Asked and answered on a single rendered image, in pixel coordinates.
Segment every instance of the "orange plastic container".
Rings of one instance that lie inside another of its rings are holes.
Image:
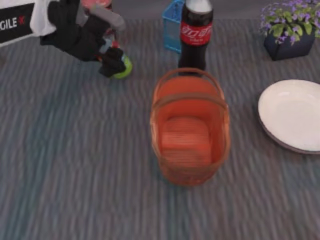
[[[190,72],[203,77],[173,76]],[[159,167],[174,184],[204,183],[229,154],[228,105],[217,80],[205,71],[178,68],[165,74],[153,93],[150,126]]]

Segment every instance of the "white sleeve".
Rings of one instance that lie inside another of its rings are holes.
[[[49,22],[48,6],[52,1],[60,0],[33,0],[34,8],[30,20],[30,28],[35,36],[45,36],[53,33],[56,27]]]

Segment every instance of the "plate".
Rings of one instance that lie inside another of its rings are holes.
[[[320,154],[320,84],[278,81],[258,102],[263,128],[280,145],[303,154]]]

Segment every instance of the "flower pot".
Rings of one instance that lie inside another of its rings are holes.
[[[310,35],[303,33],[300,41],[296,41],[293,45],[290,43],[290,38],[287,37],[282,44],[276,43],[276,38],[268,34],[264,40],[264,47],[269,53],[273,61],[291,59],[307,56],[315,41],[315,31]]]

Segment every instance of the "blue container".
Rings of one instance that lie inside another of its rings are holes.
[[[179,54],[181,53],[180,22],[184,3],[184,0],[174,0],[162,14],[164,47]]]

